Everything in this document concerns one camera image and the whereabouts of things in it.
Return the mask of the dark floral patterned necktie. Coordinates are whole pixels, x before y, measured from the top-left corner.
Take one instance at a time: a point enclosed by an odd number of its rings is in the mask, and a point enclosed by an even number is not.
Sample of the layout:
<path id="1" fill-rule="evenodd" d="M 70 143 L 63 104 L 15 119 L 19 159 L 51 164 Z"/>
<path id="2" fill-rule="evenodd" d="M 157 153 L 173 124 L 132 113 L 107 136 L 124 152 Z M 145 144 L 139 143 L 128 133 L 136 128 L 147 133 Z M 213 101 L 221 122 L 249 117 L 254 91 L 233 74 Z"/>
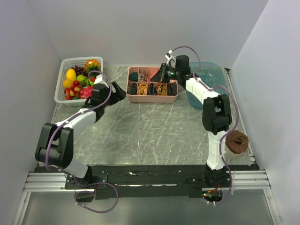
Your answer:
<path id="1" fill-rule="evenodd" d="M 151 96 L 156 96 L 157 95 L 157 87 L 156 87 L 155 83 L 150 83 L 148 85 L 148 92 L 147 92 L 147 94 L 151 95 Z"/>

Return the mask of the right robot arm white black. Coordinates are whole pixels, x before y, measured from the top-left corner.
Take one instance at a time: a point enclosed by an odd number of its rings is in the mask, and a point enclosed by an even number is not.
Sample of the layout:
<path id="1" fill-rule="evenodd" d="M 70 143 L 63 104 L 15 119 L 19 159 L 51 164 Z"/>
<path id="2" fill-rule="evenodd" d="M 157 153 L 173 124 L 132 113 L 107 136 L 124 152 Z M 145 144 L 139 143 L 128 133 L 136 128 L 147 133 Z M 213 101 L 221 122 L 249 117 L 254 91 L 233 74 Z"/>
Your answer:
<path id="1" fill-rule="evenodd" d="M 166 53 L 167 62 L 162 63 L 159 71 L 150 79 L 152 82 L 169 83 L 176 80 L 178 84 L 191 93 L 202 104 L 202 124 L 208 133 L 208 159 L 206 161 L 205 182 L 215 187 L 227 179 L 225 171 L 225 136 L 232 123 L 230 99 L 227 94 L 219 94 L 206 85 L 202 79 L 191 72 L 189 57 L 173 57 Z"/>

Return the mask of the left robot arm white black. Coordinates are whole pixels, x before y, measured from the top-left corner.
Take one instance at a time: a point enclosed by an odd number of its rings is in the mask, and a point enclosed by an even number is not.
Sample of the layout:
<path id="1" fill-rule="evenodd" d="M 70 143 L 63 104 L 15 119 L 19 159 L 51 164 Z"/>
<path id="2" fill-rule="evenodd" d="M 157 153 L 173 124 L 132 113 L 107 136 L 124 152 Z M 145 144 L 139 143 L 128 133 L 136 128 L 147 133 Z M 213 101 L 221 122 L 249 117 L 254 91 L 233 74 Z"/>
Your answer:
<path id="1" fill-rule="evenodd" d="M 91 97 L 76 114 L 59 123 L 42 126 L 35 159 L 45 163 L 47 170 L 59 169 L 72 176 L 80 187 L 90 187 L 93 182 L 92 168 L 74 156 L 75 135 L 100 120 L 107 106 L 125 97 L 126 92 L 115 81 L 110 85 L 104 81 L 95 84 Z"/>

